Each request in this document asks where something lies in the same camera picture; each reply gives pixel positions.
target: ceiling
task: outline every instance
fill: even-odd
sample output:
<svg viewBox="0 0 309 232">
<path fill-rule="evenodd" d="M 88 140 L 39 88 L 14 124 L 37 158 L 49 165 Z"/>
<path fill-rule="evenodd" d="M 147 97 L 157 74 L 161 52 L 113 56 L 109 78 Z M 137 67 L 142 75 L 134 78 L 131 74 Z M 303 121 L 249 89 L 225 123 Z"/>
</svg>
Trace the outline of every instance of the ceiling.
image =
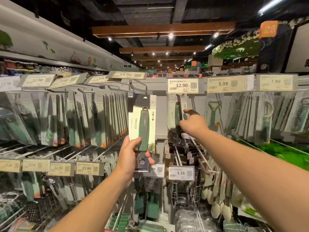
<svg viewBox="0 0 309 232">
<path fill-rule="evenodd" d="M 234 39 L 256 30 L 266 20 L 290 20 L 309 15 L 309 0 L 283 0 L 264 15 L 258 11 L 272 0 L 11 0 L 60 27 L 79 35 L 130 62 L 135 54 L 121 54 L 119 48 L 148 46 L 207 46 Z M 233 31 L 219 35 L 184 35 L 168 37 L 97 38 L 92 27 L 124 25 L 169 25 L 173 23 L 236 23 Z M 212 48 L 203 52 L 170 53 L 170 56 L 193 57 L 207 62 Z M 138 54 L 138 57 L 151 54 Z"/>
</svg>

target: supermarket shelf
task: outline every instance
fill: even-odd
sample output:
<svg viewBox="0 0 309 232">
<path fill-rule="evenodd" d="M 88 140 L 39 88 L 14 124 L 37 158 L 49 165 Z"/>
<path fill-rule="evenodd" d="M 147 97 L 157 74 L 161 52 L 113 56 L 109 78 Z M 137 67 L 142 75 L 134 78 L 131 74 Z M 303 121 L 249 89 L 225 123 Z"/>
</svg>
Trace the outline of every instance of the supermarket shelf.
<svg viewBox="0 0 309 232">
<path fill-rule="evenodd" d="M 0 58 L 9 58 L 9 59 L 14 59 L 14 60 L 50 64 L 50 65 L 60 66 L 60 67 L 83 68 L 83 69 L 89 69 L 93 71 L 109 71 L 103 68 L 89 67 L 89 66 L 73 64 L 73 63 L 66 63 L 66 62 L 61 62 L 61 61 L 56 61 L 56 60 L 51 60 L 51 59 L 46 59 L 46 58 L 38 58 L 38 57 L 33 57 L 33 56 L 25 55 L 25 54 L 16 54 L 16 53 L 11 53 L 11 52 L 6 52 L 6 51 L 0 51 Z"/>
</svg>

